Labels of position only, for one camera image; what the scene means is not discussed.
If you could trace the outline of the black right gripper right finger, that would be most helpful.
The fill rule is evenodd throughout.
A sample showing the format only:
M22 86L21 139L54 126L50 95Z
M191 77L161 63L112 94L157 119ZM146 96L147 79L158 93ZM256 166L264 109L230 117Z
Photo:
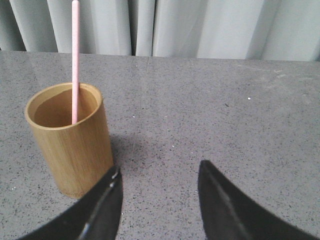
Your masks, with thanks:
M281 220L237 188L209 160L201 161L198 197L209 240L314 240Z

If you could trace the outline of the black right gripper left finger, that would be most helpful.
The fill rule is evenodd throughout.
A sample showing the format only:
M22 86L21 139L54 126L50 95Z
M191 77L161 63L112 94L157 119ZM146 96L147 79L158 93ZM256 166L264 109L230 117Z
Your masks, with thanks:
M74 205L20 239L114 240L119 229L122 204L122 174L118 166L113 166Z

